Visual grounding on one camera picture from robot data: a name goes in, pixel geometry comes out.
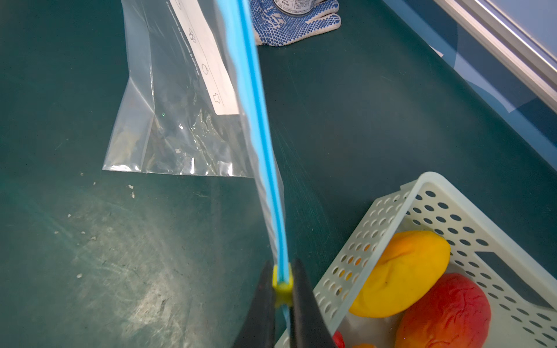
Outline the red orange mango top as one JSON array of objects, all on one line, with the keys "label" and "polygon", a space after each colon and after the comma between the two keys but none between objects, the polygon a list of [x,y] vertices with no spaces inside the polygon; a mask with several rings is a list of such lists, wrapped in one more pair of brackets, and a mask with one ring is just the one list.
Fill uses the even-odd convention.
[{"label": "red orange mango top", "polygon": [[491,319],[483,290],[459,273],[448,273],[406,310],[395,346],[483,347]]}]

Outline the clear zip-top bag blue zipper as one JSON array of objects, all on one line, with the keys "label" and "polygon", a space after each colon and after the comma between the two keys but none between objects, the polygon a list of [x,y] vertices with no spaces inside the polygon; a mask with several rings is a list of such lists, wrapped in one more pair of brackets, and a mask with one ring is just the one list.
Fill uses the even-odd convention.
[{"label": "clear zip-top bag blue zipper", "polygon": [[274,156],[249,1],[124,1],[129,78],[106,171],[253,178],[292,303],[284,189]]}]

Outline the blue dotted work glove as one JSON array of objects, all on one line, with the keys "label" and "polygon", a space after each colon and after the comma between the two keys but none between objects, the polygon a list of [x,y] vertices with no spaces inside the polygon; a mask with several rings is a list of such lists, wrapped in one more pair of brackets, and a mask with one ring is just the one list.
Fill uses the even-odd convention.
[{"label": "blue dotted work glove", "polygon": [[338,1],[317,1],[300,17],[280,11],[273,1],[251,1],[253,33],[258,46],[287,46],[340,28]]}]

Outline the red yellow mango left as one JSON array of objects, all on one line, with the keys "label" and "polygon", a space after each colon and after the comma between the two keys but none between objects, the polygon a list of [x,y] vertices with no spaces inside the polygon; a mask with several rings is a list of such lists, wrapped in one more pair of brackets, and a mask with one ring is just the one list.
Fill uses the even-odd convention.
[{"label": "red yellow mango left", "polygon": [[333,342],[335,343],[336,348],[345,348],[345,341],[343,339],[342,334],[339,331],[336,331],[332,336]]}]

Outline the silver metal can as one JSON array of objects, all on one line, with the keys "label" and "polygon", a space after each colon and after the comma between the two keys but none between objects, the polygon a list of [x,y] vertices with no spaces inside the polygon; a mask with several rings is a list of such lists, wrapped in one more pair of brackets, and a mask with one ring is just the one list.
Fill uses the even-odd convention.
[{"label": "silver metal can", "polygon": [[303,16],[316,6],[316,0],[274,0],[274,4],[287,15]]}]

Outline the large orange mango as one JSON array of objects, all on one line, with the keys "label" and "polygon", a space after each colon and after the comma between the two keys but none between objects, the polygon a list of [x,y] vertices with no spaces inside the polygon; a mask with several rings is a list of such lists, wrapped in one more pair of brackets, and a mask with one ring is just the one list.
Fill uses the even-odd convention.
[{"label": "large orange mango", "polygon": [[377,348],[377,347],[375,345],[362,344],[362,345],[355,345],[352,348]]}]

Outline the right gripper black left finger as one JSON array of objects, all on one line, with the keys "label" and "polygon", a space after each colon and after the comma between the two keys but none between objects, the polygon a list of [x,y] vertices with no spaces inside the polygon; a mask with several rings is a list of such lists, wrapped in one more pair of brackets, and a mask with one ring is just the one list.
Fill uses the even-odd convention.
[{"label": "right gripper black left finger", "polygon": [[276,293],[273,287],[273,272],[274,265],[266,262],[233,348],[274,347]]}]

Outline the aluminium frame back bar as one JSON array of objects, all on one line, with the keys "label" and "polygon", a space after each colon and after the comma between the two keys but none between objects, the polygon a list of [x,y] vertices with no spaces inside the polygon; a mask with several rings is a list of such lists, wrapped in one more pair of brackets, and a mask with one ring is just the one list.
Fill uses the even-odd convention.
[{"label": "aluminium frame back bar", "polygon": [[556,111],[555,1],[435,3]]}]

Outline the pale green perforated plastic basket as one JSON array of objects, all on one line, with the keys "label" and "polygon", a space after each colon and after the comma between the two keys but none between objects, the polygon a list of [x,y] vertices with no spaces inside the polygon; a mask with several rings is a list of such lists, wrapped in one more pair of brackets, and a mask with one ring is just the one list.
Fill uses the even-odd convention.
[{"label": "pale green perforated plastic basket", "polygon": [[400,315],[384,319],[350,314],[364,278],[394,234],[433,231],[451,246],[448,271],[477,284],[492,321],[487,347],[555,347],[556,280],[446,178],[426,172],[373,201],[314,288],[330,331],[348,347],[392,347]]}]

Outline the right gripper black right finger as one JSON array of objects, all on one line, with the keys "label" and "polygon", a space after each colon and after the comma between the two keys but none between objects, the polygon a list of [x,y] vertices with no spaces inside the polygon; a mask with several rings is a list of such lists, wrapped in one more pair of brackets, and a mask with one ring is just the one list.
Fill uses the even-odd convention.
[{"label": "right gripper black right finger", "polygon": [[336,347],[300,259],[292,264],[292,275],[290,347]]}]

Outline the yellow orange mango top left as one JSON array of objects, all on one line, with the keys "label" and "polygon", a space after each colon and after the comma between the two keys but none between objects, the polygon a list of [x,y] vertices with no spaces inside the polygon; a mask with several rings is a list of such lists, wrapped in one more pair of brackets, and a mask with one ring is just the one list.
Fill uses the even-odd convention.
[{"label": "yellow orange mango top left", "polygon": [[431,231],[405,231],[391,238],[349,312],[387,318],[420,300],[446,271],[449,243]]}]

